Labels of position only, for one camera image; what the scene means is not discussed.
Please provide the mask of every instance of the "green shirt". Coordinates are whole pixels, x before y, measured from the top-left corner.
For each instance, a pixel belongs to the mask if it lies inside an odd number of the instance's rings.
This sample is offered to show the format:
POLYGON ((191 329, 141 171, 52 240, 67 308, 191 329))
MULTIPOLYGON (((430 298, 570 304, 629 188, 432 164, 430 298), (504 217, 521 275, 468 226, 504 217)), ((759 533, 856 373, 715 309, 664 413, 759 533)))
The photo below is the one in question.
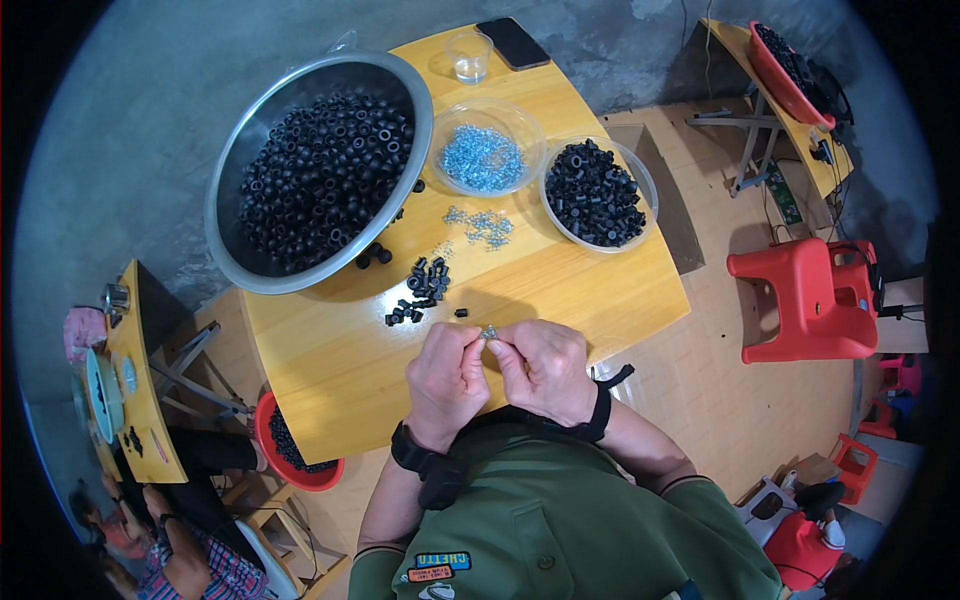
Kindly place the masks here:
POLYGON ((660 600, 690 579, 710 600, 780 593, 777 571, 705 477, 657 496, 597 447, 514 424, 475 431, 450 455, 469 467, 457 501, 423 515, 405 555, 361 553, 350 600, 660 600))

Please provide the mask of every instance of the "hand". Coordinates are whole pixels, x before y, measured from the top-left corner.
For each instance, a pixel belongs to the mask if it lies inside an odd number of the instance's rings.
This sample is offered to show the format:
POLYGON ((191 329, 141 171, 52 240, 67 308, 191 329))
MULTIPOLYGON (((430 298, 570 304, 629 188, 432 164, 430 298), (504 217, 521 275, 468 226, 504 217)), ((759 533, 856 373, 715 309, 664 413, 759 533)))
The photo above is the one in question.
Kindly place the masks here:
POLYGON ((107 473, 100 473, 100 481, 104 484, 104 488, 107 490, 107 493, 110 494, 110 497, 114 500, 120 498, 120 488, 117 486, 117 482, 113 477, 107 473))
POLYGON ((446 453, 457 433, 490 399, 480 352, 480 327, 436 323, 420 356, 407 365, 410 415, 403 420, 417 445, 446 453))
POLYGON ((159 522, 161 515, 173 513, 166 497, 154 486, 146 485, 143 487, 143 501, 147 503, 147 511, 154 518, 154 521, 159 522))
POLYGON ((496 337, 489 348, 500 364, 508 402, 563 427, 590 421, 597 386, 587 376, 584 334, 539 320, 501 327, 496 337))

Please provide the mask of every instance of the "pink cloth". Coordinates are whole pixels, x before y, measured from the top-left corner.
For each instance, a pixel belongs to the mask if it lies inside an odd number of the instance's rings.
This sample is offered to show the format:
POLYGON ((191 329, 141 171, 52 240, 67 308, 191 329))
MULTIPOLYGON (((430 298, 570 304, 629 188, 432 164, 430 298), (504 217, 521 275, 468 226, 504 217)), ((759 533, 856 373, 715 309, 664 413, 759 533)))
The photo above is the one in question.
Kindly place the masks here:
POLYGON ((107 340, 107 318, 103 311, 75 306, 63 321, 63 347, 71 363, 85 363, 86 349, 107 340))

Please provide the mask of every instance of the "arm sleeve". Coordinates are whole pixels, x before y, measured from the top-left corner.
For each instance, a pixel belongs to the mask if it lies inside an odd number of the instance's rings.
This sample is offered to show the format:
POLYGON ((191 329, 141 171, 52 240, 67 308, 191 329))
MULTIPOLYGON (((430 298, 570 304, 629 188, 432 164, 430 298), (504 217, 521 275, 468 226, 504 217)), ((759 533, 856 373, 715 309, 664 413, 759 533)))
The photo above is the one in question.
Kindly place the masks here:
POLYGON ((717 534, 732 550, 779 583, 777 570, 750 536, 723 491, 702 475, 684 477, 663 489, 661 497, 717 534))
POLYGON ((394 548, 362 552, 350 569, 348 600, 396 600, 394 576, 403 559, 404 554, 394 548))

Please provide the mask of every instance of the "wooden table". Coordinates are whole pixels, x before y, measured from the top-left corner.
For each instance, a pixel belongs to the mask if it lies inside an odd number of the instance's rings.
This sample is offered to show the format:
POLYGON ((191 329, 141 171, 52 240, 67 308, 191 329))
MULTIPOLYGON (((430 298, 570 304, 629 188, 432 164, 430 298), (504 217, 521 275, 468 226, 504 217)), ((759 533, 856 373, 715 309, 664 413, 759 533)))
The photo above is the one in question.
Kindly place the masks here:
POLYGON ((139 267, 139 262, 132 261, 130 266, 127 267, 127 271, 120 277, 120 285, 125 286, 130 291, 130 310, 124 315, 120 324, 116 328, 110 329, 107 335, 110 363, 117 371, 117 378, 120 380, 120 387, 125 398, 123 429, 117 434, 117 437, 120 439, 120 446, 127 456, 127 463, 130 465, 130 470, 136 481, 140 483, 185 483, 187 480, 186 473, 183 472, 180 459, 177 458, 177 452, 174 451, 173 445, 170 443, 167 425, 160 413, 159 402, 156 401, 152 374, 147 366, 147 350, 143 343, 143 328, 140 318, 139 267), (120 369, 120 365, 126 357, 130 357, 136 371, 136 392, 133 394, 130 394, 120 369), (125 433, 129 434, 131 427, 133 427, 140 443, 143 445, 142 458, 133 451, 132 444, 130 447, 123 444, 123 435, 125 433), (151 432, 156 434, 156 443, 151 432), (162 449, 166 462, 157 450, 157 444, 162 449))
MULTIPOLYGON (((439 113, 468 98, 503 98, 529 110, 552 145, 574 134, 605 135, 573 85, 553 63, 514 72, 493 54, 480 85, 456 81, 444 42, 465 27, 394 50, 426 81, 439 113)), ((459 196, 427 168, 426 191, 413 194, 401 221, 378 238, 394 253, 366 271, 347 266, 317 285, 285 296, 245 292, 246 310, 276 401, 307 463, 389 443, 409 410, 404 368, 420 351, 434 322, 500 326, 530 318, 583 331, 591 362, 606 359, 677 321, 690 311, 684 288, 659 229, 622 254, 588 252, 564 238, 544 212, 536 184, 504 198, 459 196), (472 246, 463 226, 442 221, 456 204, 474 213, 492 209, 515 225, 511 243, 497 252, 472 246), (444 301, 419 324, 387 327, 399 299, 413 300, 405 278, 418 256, 450 240, 452 283, 444 301), (454 319, 455 308, 470 311, 454 319)), ((495 360, 484 353, 493 395, 502 405, 495 360)))
MULTIPOLYGON (((708 25, 705 18, 701 18, 700 22, 703 23, 704 26, 708 25)), ((853 163, 850 160, 850 155, 847 154, 847 150, 843 146, 836 145, 829 133, 817 131, 819 138, 825 139, 827 144, 829 144, 835 164, 831 166, 822 160, 814 158, 810 154, 810 150, 815 150, 817 145, 812 141, 811 133, 817 128, 813 125, 801 123, 790 116, 786 109, 777 102, 777 99, 774 98, 770 90, 768 90, 766 85, 760 80, 760 77, 750 64, 750 59, 747 58, 747 49, 750 47, 750 30, 712 19, 709 22, 708 28, 709 33, 713 34, 713 36, 727 48, 736 61, 740 63, 743 70, 746 71, 747 75, 750 76, 750 79, 754 81, 757 89, 763 94, 767 104, 770 105, 770 109, 782 124, 793 147, 797 150, 797 155, 803 163, 806 172, 810 175, 817 194, 819 194, 820 198, 826 198, 853 170, 853 163)))

